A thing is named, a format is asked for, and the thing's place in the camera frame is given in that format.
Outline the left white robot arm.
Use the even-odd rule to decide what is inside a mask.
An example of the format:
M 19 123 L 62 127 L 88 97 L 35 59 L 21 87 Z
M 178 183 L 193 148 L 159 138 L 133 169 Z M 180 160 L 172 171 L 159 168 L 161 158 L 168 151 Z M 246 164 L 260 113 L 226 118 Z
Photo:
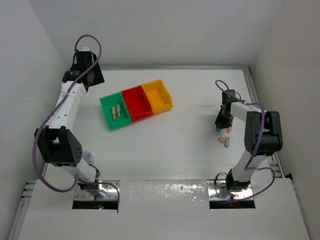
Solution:
M 93 185 L 96 170 L 83 158 L 83 149 L 73 134 L 73 126 L 79 105 L 89 87 L 104 83 L 98 56 L 88 47 L 75 50 L 70 70 L 66 71 L 61 83 L 56 106 L 34 133 L 32 163 L 34 170 L 51 190 L 67 193 L 82 181 Z M 59 189 L 48 183 L 38 168 L 37 151 L 45 163 L 64 169 L 74 177 L 72 187 Z

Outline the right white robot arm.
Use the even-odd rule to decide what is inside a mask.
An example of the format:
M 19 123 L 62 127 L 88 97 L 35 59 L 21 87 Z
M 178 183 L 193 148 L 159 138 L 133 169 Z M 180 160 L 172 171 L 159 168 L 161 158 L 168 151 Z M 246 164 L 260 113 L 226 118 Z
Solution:
M 236 98 L 234 90 L 222 92 L 222 103 L 215 120 L 217 129 L 228 129 L 234 118 L 245 123 L 245 150 L 238 163 L 229 170 L 225 183 L 228 191 L 247 188 L 253 174 L 264 168 L 261 163 L 283 147 L 283 136 L 280 114 L 277 111 L 266 111 L 256 103 L 247 103 Z

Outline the pink correction tape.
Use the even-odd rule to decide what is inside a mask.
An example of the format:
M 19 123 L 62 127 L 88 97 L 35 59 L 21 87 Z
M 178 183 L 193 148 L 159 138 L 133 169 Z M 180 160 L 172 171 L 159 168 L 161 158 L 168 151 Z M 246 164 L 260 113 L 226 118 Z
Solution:
M 230 126 L 227 130 L 226 130 L 226 132 L 227 133 L 230 133 L 232 131 L 232 127 Z

